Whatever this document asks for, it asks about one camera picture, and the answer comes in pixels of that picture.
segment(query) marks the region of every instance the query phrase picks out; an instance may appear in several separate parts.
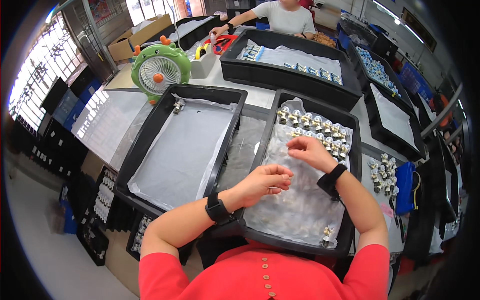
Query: cardboard box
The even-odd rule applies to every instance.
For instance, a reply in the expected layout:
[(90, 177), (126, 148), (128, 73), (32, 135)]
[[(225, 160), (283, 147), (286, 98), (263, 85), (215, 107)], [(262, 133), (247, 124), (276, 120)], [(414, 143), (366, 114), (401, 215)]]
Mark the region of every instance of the cardboard box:
[(127, 60), (133, 57), (133, 47), (141, 45), (149, 38), (156, 35), (158, 32), (172, 25), (169, 14), (165, 14), (160, 18), (151, 18), (149, 21), (153, 21), (149, 25), (142, 28), (140, 31), (132, 34), (132, 30), (117, 37), (109, 46), (108, 50), (112, 55), (114, 61)]

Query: person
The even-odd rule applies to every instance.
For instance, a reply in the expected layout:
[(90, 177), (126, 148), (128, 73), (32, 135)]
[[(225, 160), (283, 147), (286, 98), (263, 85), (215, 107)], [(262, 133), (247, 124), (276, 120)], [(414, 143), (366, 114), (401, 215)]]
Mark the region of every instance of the person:
[[(330, 173), (338, 163), (311, 137), (287, 143), (288, 154)], [(232, 213), (255, 205), (266, 194), (288, 192), (294, 174), (279, 165), (259, 166), (218, 198)], [(139, 263), (140, 298), (149, 299), (387, 299), (388, 231), (379, 205), (344, 171), (335, 185), (360, 233), (357, 253), (343, 283), (326, 266), (251, 242), (221, 255), (189, 283), (177, 248), (215, 222), (207, 198), (174, 208), (152, 221), (144, 233)]]
[(268, 19), (272, 31), (307, 39), (313, 39), (316, 32), (312, 14), (300, 5), (300, 0), (279, 0), (261, 3), (249, 11), (233, 17), (222, 27), (213, 28), (211, 33), (217, 39), (229, 28), (263, 17)]

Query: fan grille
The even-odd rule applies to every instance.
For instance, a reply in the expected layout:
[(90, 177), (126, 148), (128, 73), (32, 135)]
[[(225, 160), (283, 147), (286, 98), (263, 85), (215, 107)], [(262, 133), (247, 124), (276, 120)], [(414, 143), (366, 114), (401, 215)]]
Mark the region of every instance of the fan grille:
[[(163, 81), (156, 83), (153, 80), (155, 74), (162, 74)], [(179, 84), (181, 72), (178, 65), (169, 58), (154, 56), (145, 60), (138, 71), (140, 84), (149, 93), (162, 95), (171, 84)]]

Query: gray t-shirt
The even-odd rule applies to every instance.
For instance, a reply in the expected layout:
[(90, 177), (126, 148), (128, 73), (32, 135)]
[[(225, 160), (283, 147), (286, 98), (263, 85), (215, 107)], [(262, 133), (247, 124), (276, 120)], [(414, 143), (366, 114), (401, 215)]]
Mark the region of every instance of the gray t-shirt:
[(290, 12), (282, 8), (280, 1), (271, 1), (252, 8), (252, 11), (258, 18), (267, 17), (272, 31), (289, 35), (315, 33), (312, 14), (302, 6), (294, 12)]

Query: woman's left hand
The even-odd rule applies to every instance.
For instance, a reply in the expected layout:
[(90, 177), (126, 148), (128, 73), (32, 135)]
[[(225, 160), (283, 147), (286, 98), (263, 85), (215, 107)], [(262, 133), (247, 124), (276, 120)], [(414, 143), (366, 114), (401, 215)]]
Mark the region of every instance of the woman's left hand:
[(263, 195), (278, 194), (282, 190), (287, 191), (292, 176), (292, 171), (280, 165), (258, 166), (236, 186), (224, 191), (228, 193), (226, 199), (234, 202), (228, 206), (233, 210), (250, 207), (255, 205)]

